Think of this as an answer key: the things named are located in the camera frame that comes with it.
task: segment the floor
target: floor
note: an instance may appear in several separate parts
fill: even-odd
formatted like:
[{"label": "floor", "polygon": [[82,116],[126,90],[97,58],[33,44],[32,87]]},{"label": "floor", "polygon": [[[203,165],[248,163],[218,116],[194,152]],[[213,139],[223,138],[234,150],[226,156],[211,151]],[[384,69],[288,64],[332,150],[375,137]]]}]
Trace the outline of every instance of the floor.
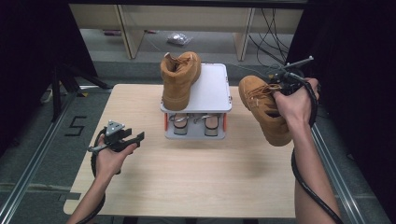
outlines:
[{"label": "floor", "polygon": [[[173,33],[172,31],[152,31],[152,34],[145,34],[136,58],[133,60],[127,58],[120,36],[104,35],[101,30],[81,30],[81,33],[99,73],[99,78],[112,84],[133,82],[134,77],[147,82],[155,82],[157,77],[151,76],[151,73],[155,72],[152,72],[150,67],[135,70],[141,71],[142,74],[137,74],[137,72],[133,75],[130,72],[131,67],[140,66],[140,64],[158,65],[166,52],[177,56],[184,51],[192,50],[199,53],[205,63],[225,63],[230,76],[233,76],[235,80],[239,78],[236,73],[243,74],[241,76],[255,74],[266,77],[265,72],[269,67],[280,64],[279,61],[259,51],[251,39],[245,60],[237,61],[233,36],[226,33],[179,32],[191,37],[192,40],[185,46],[175,46],[167,43],[167,37]],[[258,44],[262,42],[258,34],[252,35],[251,38]],[[293,36],[279,35],[278,38],[281,39],[283,45],[289,46]],[[265,40],[275,48],[263,42],[262,48],[270,51],[282,61],[272,36],[268,35]],[[84,80],[78,82],[80,85],[91,85]],[[43,102],[48,98],[49,92],[43,95]],[[85,154],[85,148],[91,141],[108,96],[108,91],[93,91],[89,97],[75,97],[70,94],[63,96],[64,102],[67,102],[66,99],[69,98],[73,98],[73,101],[60,121],[59,127],[56,127],[55,135],[49,138],[50,147],[44,151],[43,159],[37,165],[32,179],[29,180],[25,194],[19,201],[17,210],[13,211],[13,218],[9,223],[65,223],[68,215],[63,212],[64,199],[73,184],[74,176]],[[47,136],[47,129],[53,124],[50,122],[51,113],[52,106],[49,98],[48,103],[43,103],[35,111],[15,145],[11,146],[0,158],[1,204],[6,202],[20,177],[28,172],[25,170],[26,167],[36,150],[40,148],[42,139]],[[390,223],[359,168],[347,156],[347,148],[323,105],[319,107],[317,125],[325,146],[332,154],[336,168],[345,181],[347,190],[352,194],[354,202],[362,212],[365,223]],[[347,204],[342,201],[342,197],[338,193],[335,194],[345,223],[359,223],[349,214]],[[99,216],[97,221],[122,223],[122,220],[123,217]],[[221,220],[222,223],[234,221]],[[271,218],[259,221],[260,223],[294,223],[293,218]]]}]

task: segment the gray carpet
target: gray carpet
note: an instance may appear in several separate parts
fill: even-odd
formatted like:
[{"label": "gray carpet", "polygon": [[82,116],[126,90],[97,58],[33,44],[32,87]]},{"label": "gray carpet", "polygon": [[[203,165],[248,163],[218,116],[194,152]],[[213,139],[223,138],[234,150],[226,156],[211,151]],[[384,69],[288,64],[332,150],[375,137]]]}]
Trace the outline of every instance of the gray carpet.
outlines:
[{"label": "gray carpet", "polygon": [[[99,77],[107,84],[149,83],[161,84],[158,63],[94,63]],[[247,75],[265,74],[268,68],[259,65],[243,67],[226,64],[230,85],[237,85]],[[91,83],[78,78],[80,85]],[[105,108],[109,92],[94,91],[87,97],[77,97],[67,110],[64,120],[42,161],[30,188],[11,223],[65,223],[64,195],[70,190],[83,155],[89,145],[96,124]],[[0,202],[3,202],[18,181],[34,154],[52,119],[51,102],[37,108],[29,123],[20,133],[20,144],[10,147],[0,159]],[[390,223],[355,162],[347,157],[343,144],[324,106],[318,111],[317,125],[325,143],[332,152],[346,184],[359,204],[368,223]],[[338,200],[342,218],[350,223],[344,206]],[[99,217],[100,223],[122,223],[122,217]],[[260,219],[260,223],[294,223],[293,218]]]}]

